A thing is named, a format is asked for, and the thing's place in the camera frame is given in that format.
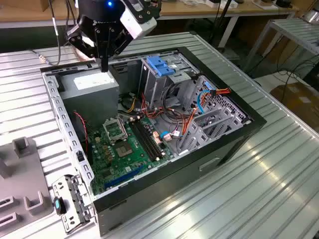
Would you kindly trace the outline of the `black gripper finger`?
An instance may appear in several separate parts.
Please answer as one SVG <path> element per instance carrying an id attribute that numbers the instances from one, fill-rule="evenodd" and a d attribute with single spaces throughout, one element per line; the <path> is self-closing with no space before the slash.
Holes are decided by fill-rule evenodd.
<path id="1" fill-rule="evenodd" d="M 100 33 L 98 27 L 92 23 L 78 23 L 74 27 L 68 29 L 66 35 L 68 42 L 89 58 L 94 58 L 98 64 L 100 71 L 104 72 L 104 48 L 103 43 L 100 40 Z M 86 43 L 83 39 L 84 36 L 88 37 L 93 46 Z"/>
<path id="2" fill-rule="evenodd" d="M 119 55 L 133 40 L 130 33 L 125 28 L 112 27 L 108 31 L 105 57 L 103 58 L 103 72 L 108 72 L 109 58 Z"/>

